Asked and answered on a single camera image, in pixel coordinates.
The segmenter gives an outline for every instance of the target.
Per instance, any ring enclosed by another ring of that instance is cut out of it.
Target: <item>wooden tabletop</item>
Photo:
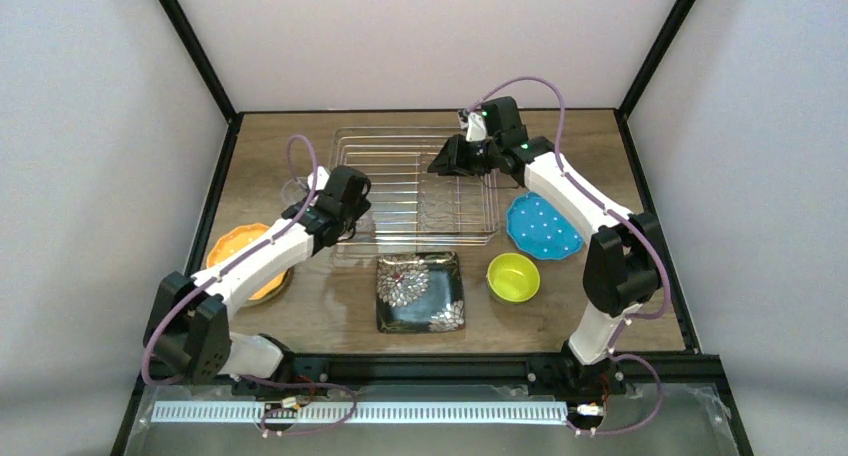
[[[525,111],[532,136],[553,139],[558,113]],[[220,205],[207,247],[235,226],[271,224],[286,204],[280,195],[291,178],[286,165],[288,137],[302,133],[312,140],[319,162],[328,164],[333,134],[346,126],[453,126],[452,112],[299,113],[247,115],[238,136]],[[294,153],[295,171],[307,175],[309,157],[302,146]],[[566,118],[562,151],[586,179],[619,204],[642,210],[621,137],[611,111],[571,111]],[[499,186],[511,180],[499,175]],[[325,249],[298,265],[290,285],[278,297],[243,308],[231,329],[268,333],[293,350],[319,353],[474,353],[559,350],[577,327],[588,299],[582,288],[586,249],[564,261],[538,261],[542,284],[521,305],[492,300],[486,268],[498,254],[516,248],[503,230],[503,214],[526,190],[498,191],[501,228],[485,246],[450,248],[459,255],[466,301],[466,329],[444,334],[390,335],[377,331],[375,255],[395,248],[345,246]],[[656,310],[657,293],[644,310]],[[657,321],[637,321],[618,343],[622,350],[683,349],[672,312]]]

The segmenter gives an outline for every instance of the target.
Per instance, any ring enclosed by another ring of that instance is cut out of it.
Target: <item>white flower pattern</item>
[[[421,259],[406,254],[380,258],[377,296],[389,306],[406,306],[427,292],[430,270]]]
[[[448,303],[447,306],[430,318],[430,332],[445,333],[465,327],[463,306],[462,301]]]

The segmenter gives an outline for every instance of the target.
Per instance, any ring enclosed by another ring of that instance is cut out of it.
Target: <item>white wall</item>
[[[630,124],[757,454],[848,444],[848,0],[698,0]]]
[[[180,0],[236,109],[618,107],[674,0]],[[556,99],[527,83],[526,107]]]
[[[225,123],[156,0],[0,0],[0,447],[107,454]]]

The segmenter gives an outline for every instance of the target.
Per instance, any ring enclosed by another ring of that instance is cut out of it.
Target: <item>black square plate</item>
[[[465,327],[456,253],[377,258],[377,328],[383,333],[444,333]]]

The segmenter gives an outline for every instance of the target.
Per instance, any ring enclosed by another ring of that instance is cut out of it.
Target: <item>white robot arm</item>
[[[484,102],[480,114],[459,114],[465,135],[449,139],[428,171],[483,175],[497,168],[545,198],[574,225],[589,245],[583,287],[590,304],[563,351],[580,367],[604,361],[620,326],[660,287],[656,264],[619,218],[633,223],[654,248],[662,247],[658,221],[649,213],[633,215],[610,200],[562,155],[557,161],[547,139],[528,138],[513,98]]]
[[[155,341],[156,356],[189,382],[202,384],[218,374],[286,379],[279,372],[287,369],[288,348],[270,336],[230,332],[229,321],[272,278],[336,244],[370,208],[371,183],[363,173],[338,166],[330,174],[319,168],[317,176],[318,196],[299,221],[292,224],[306,200],[286,209],[262,236],[225,261],[191,277],[171,273],[160,283],[145,345],[177,303],[211,281]]]

